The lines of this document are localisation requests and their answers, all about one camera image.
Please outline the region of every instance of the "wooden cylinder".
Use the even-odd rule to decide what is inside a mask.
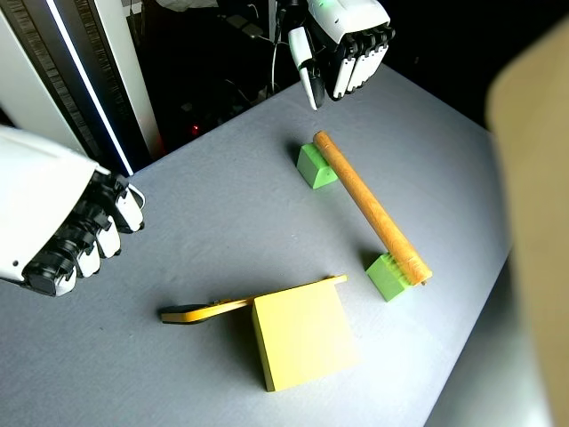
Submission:
[[[397,225],[373,196],[356,171],[348,163],[330,136],[324,131],[314,135],[314,143],[322,156],[340,178],[367,221],[375,230],[399,268],[412,285],[418,285],[433,276],[433,272],[417,254]]]

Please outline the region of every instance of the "table surface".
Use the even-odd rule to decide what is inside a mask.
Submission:
[[[426,286],[385,303],[367,278],[381,242],[341,184],[313,191],[295,169],[319,129],[434,271]],[[0,286],[1,425],[423,425],[509,250],[489,133],[386,67],[318,112],[293,86],[132,181],[147,227],[97,277],[56,299]],[[362,361],[287,391],[265,391],[250,309],[156,315],[344,272]]]

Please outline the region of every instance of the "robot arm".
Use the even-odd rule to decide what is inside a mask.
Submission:
[[[144,226],[144,196],[121,175],[0,126],[0,278],[60,296]]]
[[[298,8],[304,12],[288,40],[314,110],[322,105],[325,90],[338,101],[362,87],[377,71],[395,35],[389,16],[376,0],[288,0],[281,3],[279,11],[284,13],[280,16],[292,8],[296,16]],[[314,43],[322,46],[318,60]]]

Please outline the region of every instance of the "green block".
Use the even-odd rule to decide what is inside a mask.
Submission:
[[[385,301],[391,301],[412,286],[390,254],[380,256],[365,272]]]
[[[296,168],[312,189],[317,189],[338,179],[336,172],[328,165],[314,144],[302,146]]]

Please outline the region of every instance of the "yellow block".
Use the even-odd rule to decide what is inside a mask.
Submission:
[[[358,362],[330,281],[255,298],[253,324],[268,391],[280,391]]]

